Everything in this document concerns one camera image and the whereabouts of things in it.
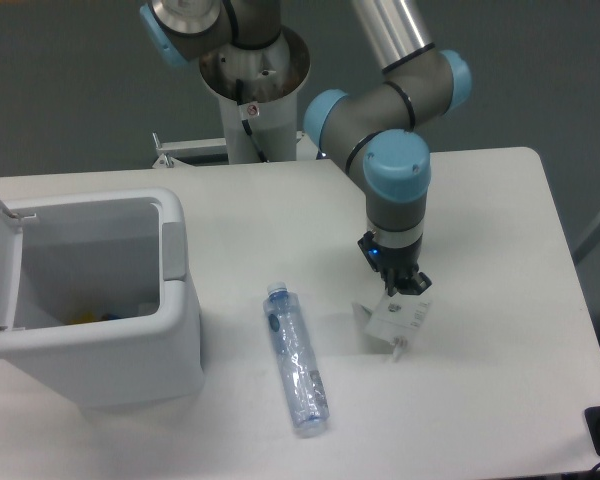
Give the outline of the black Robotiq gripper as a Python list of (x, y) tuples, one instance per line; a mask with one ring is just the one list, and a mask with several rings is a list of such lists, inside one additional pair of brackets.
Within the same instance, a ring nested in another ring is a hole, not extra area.
[(419, 269), (418, 260), (422, 238), (400, 248), (381, 246), (375, 236), (367, 231), (359, 240), (358, 247), (373, 271), (384, 280), (386, 294), (419, 296), (432, 286), (431, 279)]

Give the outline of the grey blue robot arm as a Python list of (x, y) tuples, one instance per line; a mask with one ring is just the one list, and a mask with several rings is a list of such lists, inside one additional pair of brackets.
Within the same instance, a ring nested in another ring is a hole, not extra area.
[(416, 128), (465, 102), (467, 63), (439, 50), (413, 1), (353, 5), (382, 83), (359, 97), (327, 90), (304, 114), (297, 95), (310, 69), (306, 43), (277, 1), (146, 1), (149, 38), (174, 66), (196, 62), (221, 110), (231, 163), (293, 160), (299, 133), (365, 194), (359, 248), (389, 295), (430, 287), (420, 271), (430, 150)]

